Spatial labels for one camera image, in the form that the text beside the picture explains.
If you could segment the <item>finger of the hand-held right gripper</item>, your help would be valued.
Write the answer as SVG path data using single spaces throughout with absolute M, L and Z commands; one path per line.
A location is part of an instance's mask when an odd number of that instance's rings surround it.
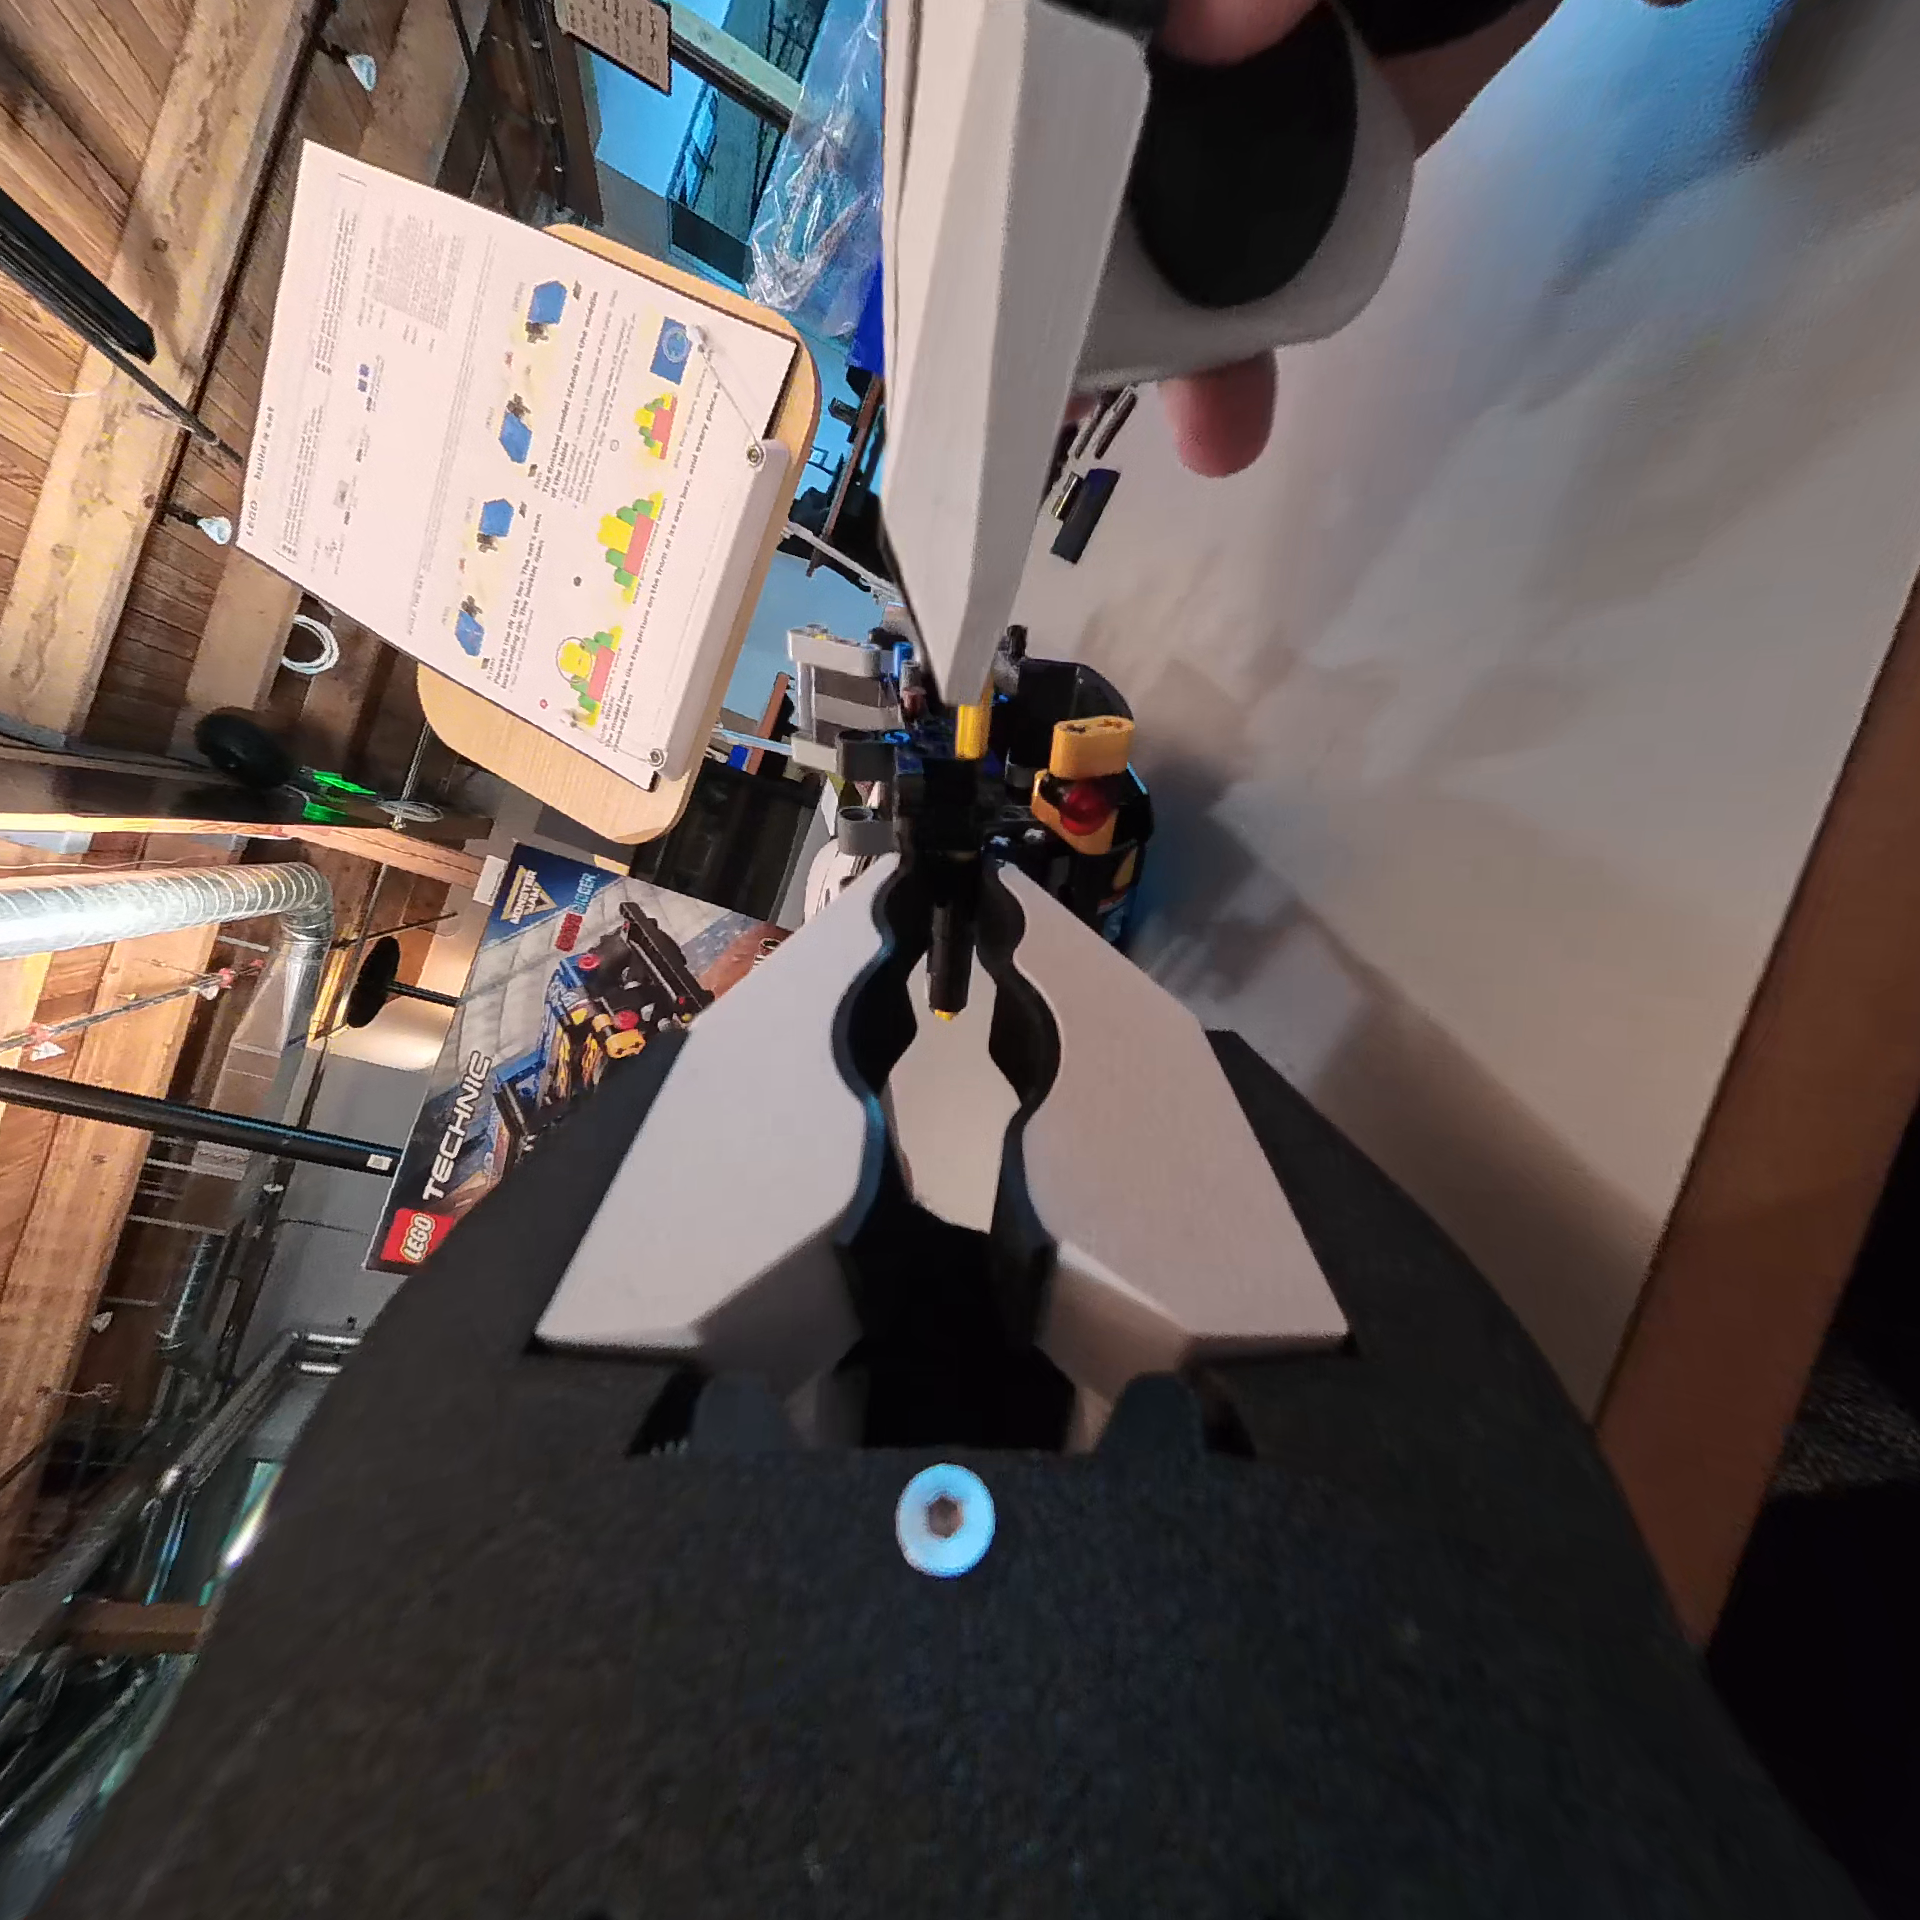
M 946 707 L 992 680 L 1144 100 L 1078 7 L 882 7 L 880 527 Z

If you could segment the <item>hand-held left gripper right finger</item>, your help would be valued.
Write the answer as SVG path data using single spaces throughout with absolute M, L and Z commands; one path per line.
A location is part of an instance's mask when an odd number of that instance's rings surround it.
M 1350 1326 L 1199 1021 L 1016 869 L 980 892 L 1002 1323 L 1091 1449 L 1140 1379 L 1336 1353 Z

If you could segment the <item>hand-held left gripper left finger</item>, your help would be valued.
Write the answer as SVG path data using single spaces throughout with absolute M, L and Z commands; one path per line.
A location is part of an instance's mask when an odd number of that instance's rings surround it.
M 535 1326 L 541 1353 L 773 1390 L 808 1445 L 867 1414 L 847 1248 L 899 1174 L 886 1083 L 917 1035 L 882 856 L 699 1015 Z

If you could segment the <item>partly built lego vehicle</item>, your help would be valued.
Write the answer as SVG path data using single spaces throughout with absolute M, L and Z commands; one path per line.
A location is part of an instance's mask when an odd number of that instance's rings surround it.
M 880 856 L 900 856 L 923 875 L 928 1005 L 941 1020 L 970 1003 L 989 863 L 1122 940 L 1154 811 L 1134 767 L 1136 720 L 1110 680 L 1031 654 L 1015 624 L 982 699 L 946 707 L 903 607 L 867 637 L 792 629 L 787 656 L 792 716 L 778 743 L 823 777 L 829 825 L 806 867 L 804 921 Z

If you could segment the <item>lego set box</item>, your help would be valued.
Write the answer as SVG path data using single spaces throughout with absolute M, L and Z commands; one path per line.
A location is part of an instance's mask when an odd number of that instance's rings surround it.
M 787 927 L 517 846 L 368 1244 L 404 1275 L 623 1062 L 679 1035 Z

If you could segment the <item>dark lego piece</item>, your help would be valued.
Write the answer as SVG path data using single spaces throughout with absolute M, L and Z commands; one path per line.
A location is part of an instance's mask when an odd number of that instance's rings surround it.
M 1120 485 L 1114 451 L 1136 404 L 1136 385 L 1102 390 L 1062 427 L 1045 507 L 1052 557 L 1075 565 L 1086 555 Z

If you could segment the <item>person's right hand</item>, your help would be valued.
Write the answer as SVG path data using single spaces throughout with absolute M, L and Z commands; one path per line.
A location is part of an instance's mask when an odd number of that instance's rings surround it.
M 1271 352 L 1158 383 L 1179 463 L 1203 478 L 1244 472 L 1264 453 L 1277 411 Z

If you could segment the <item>clear plastic bag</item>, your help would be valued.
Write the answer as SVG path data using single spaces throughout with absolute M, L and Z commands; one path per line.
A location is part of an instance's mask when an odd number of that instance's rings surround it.
M 829 3 L 749 233 L 747 297 L 885 369 L 882 3 Z

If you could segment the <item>wooden board stand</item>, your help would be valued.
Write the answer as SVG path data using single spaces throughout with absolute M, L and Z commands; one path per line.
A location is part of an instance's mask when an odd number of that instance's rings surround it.
M 756 304 L 731 286 L 635 252 L 581 223 L 550 223 L 546 233 L 650 280 L 660 294 L 773 331 L 788 340 L 795 352 L 779 404 L 759 445 L 747 532 L 735 540 L 734 592 L 726 601 L 730 624 L 711 656 L 711 671 L 694 703 L 698 717 L 711 733 L 749 635 L 778 544 L 784 537 L 799 468 L 820 421 L 823 382 L 799 331 L 773 305 Z M 690 761 L 686 772 L 671 779 L 660 779 L 650 788 L 637 785 L 426 662 L 416 667 L 416 694 L 426 726 L 447 751 L 618 847 L 637 847 L 670 833 L 679 825 L 699 777 L 699 765 Z

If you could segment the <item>white task instruction sheet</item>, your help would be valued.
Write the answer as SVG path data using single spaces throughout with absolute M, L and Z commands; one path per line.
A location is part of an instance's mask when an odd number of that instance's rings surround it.
M 234 545 L 655 791 L 707 751 L 806 360 L 707 280 L 309 140 Z

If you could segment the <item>black pole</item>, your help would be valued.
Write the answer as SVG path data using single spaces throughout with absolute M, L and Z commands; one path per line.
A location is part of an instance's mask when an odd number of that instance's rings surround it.
M 371 1173 L 374 1177 L 392 1177 L 402 1159 L 397 1145 L 335 1136 L 314 1127 L 239 1112 L 208 1111 L 163 1094 L 138 1094 L 62 1080 L 15 1067 L 3 1070 L 3 1100 L 8 1105 L 22 1105 L 36 1112 L 54 1112 L 59 1118 L 88 1119 L 189 1143 L 223 1145 L 277 1161 Z

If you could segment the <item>black round lamp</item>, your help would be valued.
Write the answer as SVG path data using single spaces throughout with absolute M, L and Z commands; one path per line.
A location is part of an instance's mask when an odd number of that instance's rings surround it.
M 279 791 L 300 779 L 296 757 L 247 709 L 205 710 L 191 743 L 211 767 L 247 788 Z

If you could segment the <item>silver air duct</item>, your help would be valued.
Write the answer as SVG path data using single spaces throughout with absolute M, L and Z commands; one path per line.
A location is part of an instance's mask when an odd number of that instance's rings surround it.
M 3 885 L 3 958 L 12 963 L 258 919 L 284 921 L 300 942 L 328 944 L 328 880 L 301 862 L 62 878 L 22 870 L 5 875 Z

